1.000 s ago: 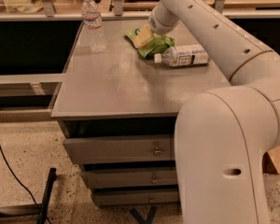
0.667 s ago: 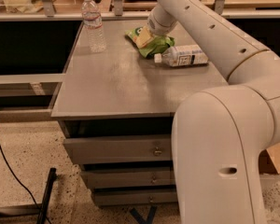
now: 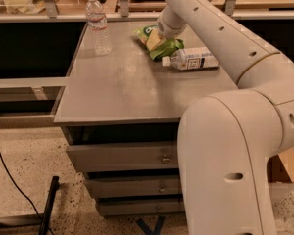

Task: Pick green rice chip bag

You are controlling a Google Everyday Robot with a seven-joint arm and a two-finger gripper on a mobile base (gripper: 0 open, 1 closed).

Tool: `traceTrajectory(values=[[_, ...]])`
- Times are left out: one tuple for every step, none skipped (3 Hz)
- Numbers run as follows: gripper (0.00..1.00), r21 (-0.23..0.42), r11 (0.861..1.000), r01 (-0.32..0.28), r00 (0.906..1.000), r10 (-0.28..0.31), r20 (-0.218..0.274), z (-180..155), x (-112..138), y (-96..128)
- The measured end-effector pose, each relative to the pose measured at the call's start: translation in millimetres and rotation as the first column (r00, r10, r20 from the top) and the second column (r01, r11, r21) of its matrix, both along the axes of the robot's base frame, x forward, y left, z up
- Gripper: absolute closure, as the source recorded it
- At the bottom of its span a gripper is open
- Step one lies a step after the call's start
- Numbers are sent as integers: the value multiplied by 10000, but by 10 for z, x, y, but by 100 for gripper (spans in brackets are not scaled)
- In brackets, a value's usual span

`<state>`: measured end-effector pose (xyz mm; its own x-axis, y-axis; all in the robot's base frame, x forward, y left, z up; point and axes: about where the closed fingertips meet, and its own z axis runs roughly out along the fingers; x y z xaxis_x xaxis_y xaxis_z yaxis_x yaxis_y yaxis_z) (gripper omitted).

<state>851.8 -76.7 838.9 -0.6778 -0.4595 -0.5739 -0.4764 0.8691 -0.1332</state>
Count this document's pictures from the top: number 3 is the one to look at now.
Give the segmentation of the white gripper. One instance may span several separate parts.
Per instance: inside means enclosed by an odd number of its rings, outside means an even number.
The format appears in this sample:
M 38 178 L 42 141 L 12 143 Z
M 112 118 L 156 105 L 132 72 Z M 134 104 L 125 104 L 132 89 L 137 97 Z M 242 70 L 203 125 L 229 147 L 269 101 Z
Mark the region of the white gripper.
M 158 48 L 166 39 L 181 35 L 186 29 L 186 22 L 170 6 L 166 6 L 157 18 L 157 27 L 152 29 L 146 42 L 149 51 Z

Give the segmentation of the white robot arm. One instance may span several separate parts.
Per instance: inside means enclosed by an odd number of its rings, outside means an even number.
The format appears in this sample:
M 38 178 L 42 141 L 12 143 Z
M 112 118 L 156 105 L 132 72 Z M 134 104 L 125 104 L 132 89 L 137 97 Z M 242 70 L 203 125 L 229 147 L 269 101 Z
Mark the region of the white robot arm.
M 271 157 L 294 147 L 294 63 L 210 0 L 165 0 L 165 38 L 187 27 L 235 84 L 194 101 L 177 154 L 189 235 L 276 235 Z

